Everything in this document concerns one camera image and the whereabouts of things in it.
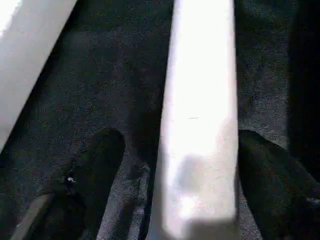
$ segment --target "black shoe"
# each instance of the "black shoe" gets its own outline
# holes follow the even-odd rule
[[[124,151],[125,140],[118,131],[97,133],[66,167],[63,177],[42,191],[12,239],[76,240],[84,231],[95,239]]]
[[[241,130],[238,165],[263,239],[320,239],[320,185],[297,159],[256,132]]]

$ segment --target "white panel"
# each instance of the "white panel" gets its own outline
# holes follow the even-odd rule
[[[76,1],[0,1],[0,151]]]
[[[150,240],[240,239],[233,1],[176,0]]]

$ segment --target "white bar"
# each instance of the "white bar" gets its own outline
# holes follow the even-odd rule
[[[76,1],[0,1],[0,152]]]
[[[233,1],[176,0],[147,239],[240,239]]]

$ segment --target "black sneaker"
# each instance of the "black sneaker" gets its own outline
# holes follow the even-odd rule
[[[95,239],[125,151],[123,136],[103,129],[31,204],[12,240]]]

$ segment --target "gray carpet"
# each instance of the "gray carpet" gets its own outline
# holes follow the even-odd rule
[[[0,156],[2,209],[10,210],[2,221],[2,229],[9,231],[1,230],[1,239],[8,237],[52,172],[104,127],[119,129],[127,148],[98,238],[145,236],[172,3],[78,1]],[[283,6],[267,0],[236,2],[239,127],[284,148],[294,11],[291,1]],[[243,239],[261,239],[243,194],[240,227]]]

